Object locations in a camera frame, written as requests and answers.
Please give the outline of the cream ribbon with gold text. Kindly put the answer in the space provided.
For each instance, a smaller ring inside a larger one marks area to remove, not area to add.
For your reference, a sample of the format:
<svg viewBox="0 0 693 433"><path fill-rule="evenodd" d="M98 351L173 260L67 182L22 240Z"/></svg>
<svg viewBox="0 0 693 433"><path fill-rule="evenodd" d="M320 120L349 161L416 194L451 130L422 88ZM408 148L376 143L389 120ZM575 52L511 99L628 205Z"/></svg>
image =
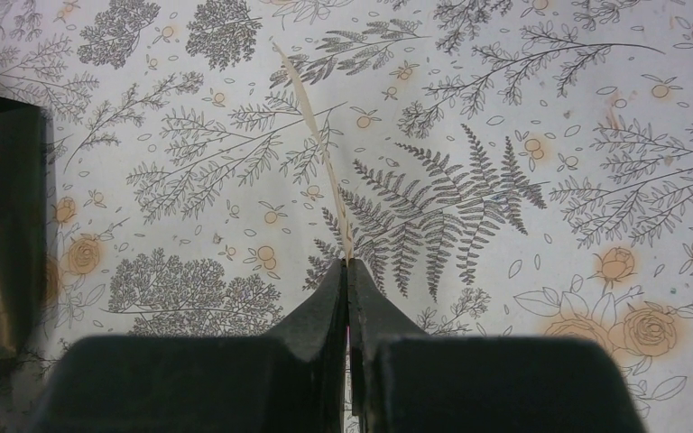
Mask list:
<svg viewBox="0 0 693 433"><path fill-rule="evenodd" d="M291 80L295 97L300 102L300 111L305 125L309 128L312 138L316 144L317 152L321 156L321 160L326 168L328 180L332 190L332 197L335 204L335 215L338 222L338 230L342 243L342 251L344 252L346 264L354 258L354 237L350 228L350 221L347 216L347 207L340 196L338 189L338 178L334 171L332 160L328 146L322 140L317 124L316 115L312 109L309 95L300 78L299 72L293 66L290 58L283 52L282 48L275 42L271 41L274 50L280 55L283 67L286 70L288 78Z"/></svg>

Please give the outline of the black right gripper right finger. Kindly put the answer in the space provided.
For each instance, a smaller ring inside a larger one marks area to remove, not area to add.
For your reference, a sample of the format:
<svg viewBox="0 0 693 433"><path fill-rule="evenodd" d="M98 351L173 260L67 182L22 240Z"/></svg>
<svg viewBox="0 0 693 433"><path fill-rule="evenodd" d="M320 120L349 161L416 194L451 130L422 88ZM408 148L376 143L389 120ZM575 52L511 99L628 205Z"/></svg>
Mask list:
<svg viewBox="0 0 693 433"><path fill-rule="evenodd" d="M352 412L364 432L642 432L623 376L577 337L431 336L346 265Z"/></svg>

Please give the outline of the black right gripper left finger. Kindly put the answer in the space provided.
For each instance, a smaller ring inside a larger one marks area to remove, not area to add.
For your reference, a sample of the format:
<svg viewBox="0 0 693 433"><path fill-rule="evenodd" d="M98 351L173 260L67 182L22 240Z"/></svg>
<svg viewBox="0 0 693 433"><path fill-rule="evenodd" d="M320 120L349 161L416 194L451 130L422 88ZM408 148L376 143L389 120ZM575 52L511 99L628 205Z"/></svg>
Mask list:
<svg viewBox="0 0 693 433"><path fill-rule="evenodd" d="M347 265L258 336L91 336L55 365L31 432L339 432Z"/></svg>

